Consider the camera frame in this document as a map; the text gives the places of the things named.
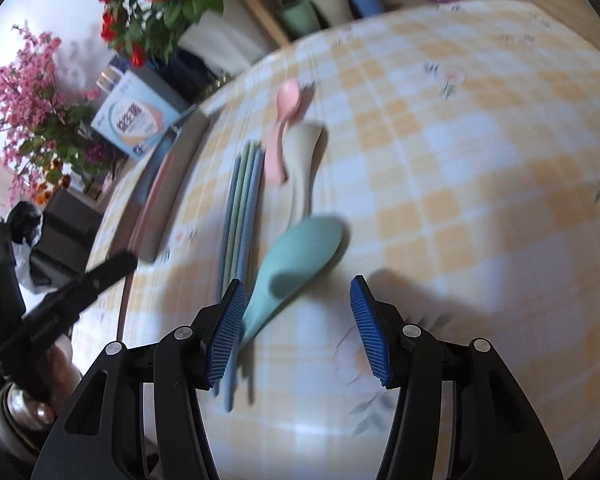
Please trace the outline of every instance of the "yellow and white plaid tablecloth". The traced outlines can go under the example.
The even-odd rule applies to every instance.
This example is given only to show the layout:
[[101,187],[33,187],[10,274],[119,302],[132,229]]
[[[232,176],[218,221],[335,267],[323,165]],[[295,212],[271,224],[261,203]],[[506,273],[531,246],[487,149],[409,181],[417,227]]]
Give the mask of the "yellow and white plaid tablecloth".
[[[243,355],[249,379],[231,414],[222,396],[200,393],[220,476],[375,478],[397,393],[370,374],[348,301],[356,274],[442,340],[490,339],[573,472],[600,437],[600,53],[525,2],[330,30],[216,94],[204,108],[219,119],[174,213],[168,256],[136,273],[126,345],[158,341],[215,303],[234,159],[268,133],[291,77],[315,85],[306,118],[328,137],[314,214],[341,217],[349,246]],[[116,190],[92,264],[141,169]],[[254,260],[284,231],[289,194],[264,190]],[[115,339],[121,296],[118,285],[76,326],[82,368]],[[445,401],[441,447],[448,416]]]

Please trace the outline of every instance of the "white wall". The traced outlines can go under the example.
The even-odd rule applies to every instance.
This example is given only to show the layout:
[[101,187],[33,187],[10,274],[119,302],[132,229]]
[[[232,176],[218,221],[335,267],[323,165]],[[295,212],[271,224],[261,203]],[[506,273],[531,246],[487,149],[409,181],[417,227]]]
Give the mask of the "white wall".
[[[12,25],[29,24],[34,33],[51,31],[62,39],[58,74],[71,95],[90,88],[112,53],[100,39],[103,4],[98,0],[5,0],[0,6],[0,65],[10,63],[22,46]],[[4,139],[0,139],[0,149]]]

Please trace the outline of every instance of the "screw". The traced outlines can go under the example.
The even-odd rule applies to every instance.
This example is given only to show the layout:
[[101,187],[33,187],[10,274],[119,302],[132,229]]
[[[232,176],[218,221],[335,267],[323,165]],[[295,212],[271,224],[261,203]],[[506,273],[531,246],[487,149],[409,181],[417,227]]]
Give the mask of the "screw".
[[181,326],[177,328],[173,333],[174,338],[176,339],[188,339],[193,334],[193,330],[188,326]]
[[107,345],[107,347],[104,349],[104,351],[107,353],[107,355],[115,355],[118,352],[120,352],[121,350],[122,350],[122,345],[117,341],[114,341],[113,343],[109,343]]
[[402,327],[402,333],[407,337],[419,337],[422,330],[417,325],[405,325]]
[[478,352],[488,352],[491,350],[491,345],[486,339],[476,339],[474,346]]

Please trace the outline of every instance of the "teal spoon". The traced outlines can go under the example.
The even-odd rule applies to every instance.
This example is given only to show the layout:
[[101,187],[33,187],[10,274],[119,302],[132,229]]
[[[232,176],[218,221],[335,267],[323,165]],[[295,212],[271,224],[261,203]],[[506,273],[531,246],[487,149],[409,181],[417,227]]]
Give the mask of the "teal spoon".
[[344,232],[337,218],[309,217],[284,233],[264,257],[242,317],[240,348],[253,339],[275,311],[309,283],[333,258]]

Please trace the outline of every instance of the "tablecloth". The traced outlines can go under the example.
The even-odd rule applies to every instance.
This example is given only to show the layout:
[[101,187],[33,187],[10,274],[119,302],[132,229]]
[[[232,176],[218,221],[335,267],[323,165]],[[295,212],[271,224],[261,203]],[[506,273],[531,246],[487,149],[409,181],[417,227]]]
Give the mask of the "tablecloth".
[[[217,120],[168,250],[136,272],[123,341],[155,342],[215,303],[234,159],[268,133],[291,77],[313,85],[306,120],[325,125],[313,212],[342,218],[348,247],[243,353],[232,413],[200,393],[221,478],[375,478],[397,392],[366,362],[348,301],[356,274],[439,339],[490,339],[573,472],[600,437],[600,53],[526,2],[328,30],[206,102]],[[141,169],[116,190],[92,264]],[[264,189],[253,268],[286,228],[287,188]],[[115,339],[121,297],[112,288],[76,326],[83,368]],[[445,396],[437,478],[449,415]]]

